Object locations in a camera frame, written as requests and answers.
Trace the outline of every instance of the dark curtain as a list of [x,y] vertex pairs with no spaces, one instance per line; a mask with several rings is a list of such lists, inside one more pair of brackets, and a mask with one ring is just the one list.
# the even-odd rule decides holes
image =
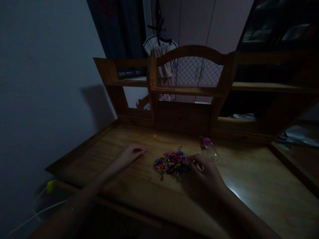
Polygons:
[[106,58],[147,57],[142,0],[87,0]]

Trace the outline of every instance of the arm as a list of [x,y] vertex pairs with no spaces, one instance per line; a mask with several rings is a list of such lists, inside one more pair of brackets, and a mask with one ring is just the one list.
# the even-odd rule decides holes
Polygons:
[[29,238],[63,238],[78,221],[80,215],[85,214],[93,198],[103,188],[105,181],[143,154],[144,149],[137,144],[127,146],[107,168],[38,227]]
[[205,160],[201,154],[187,160],[200,181],[226,205],[252,238],[281,238],[226,186],[215,163]]

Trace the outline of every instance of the power cord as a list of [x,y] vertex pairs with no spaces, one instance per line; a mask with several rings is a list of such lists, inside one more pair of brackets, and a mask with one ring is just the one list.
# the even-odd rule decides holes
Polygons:
[[47,190],[47,187],[46,187],[45,189],[43,189],[43,191],[36,197],[36,199],[35,199],[35,200],[33,201],[33,203],[32,203],[32,212],[33,212],[34,215],[33,215],[31,218],[29,218],[28,220],[26,220],[24,223],[22,223],[20,226],[16,227],[14,230],[12,230],[11,232],[9,232],[6,236],[2,237],[2,239],[7,238],[7,237],[10,236],[12,233],[14,233],[14,232],[17,231],[18,229],[20,229],[22,226],[24,226],[25,224],[27,224],[29,221],[31,221],[31,220],[32,220],[33,218],[35,218],[35,217],[38,218],[38,220],[40,220],[41,222],[43,222],[42,219],[38,217],[39,214],[41,214],[41,213],[44,212],[44,211],[47,211],[47,210],[49,210],[49,209],[51,209],[51,208],[53,208],[53,207],[55,207],[55,206],[58,206],[58,205],[60,205],[60,204],[66,202],[66,200],[61,201],[61,202],[58,202],[58,203],[56,203],[56,204],[54,204],[54,205],[52,205],[52,206],[49,206],[49,207],[47,207],[47,208],[45,208],[45,209],[43,209],[43,210],[41,210],[41,211],[39,211],[39,212],[37,213],[37,212],[35,211],[35,209],[34,209],[35,202],[39,199],[39,197],[44,193],[45,190]]

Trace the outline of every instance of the hand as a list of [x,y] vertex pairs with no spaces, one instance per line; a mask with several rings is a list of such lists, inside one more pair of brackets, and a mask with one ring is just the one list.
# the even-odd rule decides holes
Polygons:
[[213,193],[219,194],[227,189],[215,163],[206,160],[201,154],[189,156],[187,161],[199,180]]
[[117,164],[119,168],[123,169],[129,166],[136,158],[144,155],[144,153],[145,150],[141,146],[137,144],[128,145],[112,163]]

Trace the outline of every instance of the rubber band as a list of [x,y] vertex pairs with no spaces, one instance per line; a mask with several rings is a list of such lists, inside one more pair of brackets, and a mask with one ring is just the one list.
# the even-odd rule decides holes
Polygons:
[[187,156],[184,155],[184,152],[178,150],[176,153],[165,152],[161,158],[155,160],[154,169],[160,174],[161,181],[163,181],[167,175],[171,175],[176,179],[176,182],[181,181],[180,176],[184,172],[188,173],[190,170],[190,165],[186,158]]

